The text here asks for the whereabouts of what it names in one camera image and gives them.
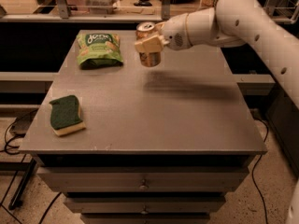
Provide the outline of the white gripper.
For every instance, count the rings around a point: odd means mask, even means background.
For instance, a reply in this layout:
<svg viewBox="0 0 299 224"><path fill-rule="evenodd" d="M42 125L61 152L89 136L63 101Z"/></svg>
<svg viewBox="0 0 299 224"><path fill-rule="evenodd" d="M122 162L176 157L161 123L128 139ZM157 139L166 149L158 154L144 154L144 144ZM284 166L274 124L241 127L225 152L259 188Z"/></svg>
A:
<svg viewBox="0 0 299 224"><path fill-rule="evenodd" d="M173 50L188 49L191 44L187 32L188 13L177 15L168 21L155 24L156 29L162 29L162 35L151 35L135 42L135 49L140 53L161 52L167 45Z"/></svg>

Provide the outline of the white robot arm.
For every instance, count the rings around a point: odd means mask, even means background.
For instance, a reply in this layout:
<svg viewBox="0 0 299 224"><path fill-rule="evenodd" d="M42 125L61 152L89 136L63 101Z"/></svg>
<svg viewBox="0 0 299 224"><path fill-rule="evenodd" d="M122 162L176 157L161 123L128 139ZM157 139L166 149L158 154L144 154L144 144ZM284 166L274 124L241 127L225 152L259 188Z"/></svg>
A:
<svg viewBox="0 0 299 224"><path fill-rule="evenodd" d="M257 0L219 0L212 8L177 15L154 27L155 32L135 42L138 52L249 44L299 107L299 40L277 25Z"/></svg>

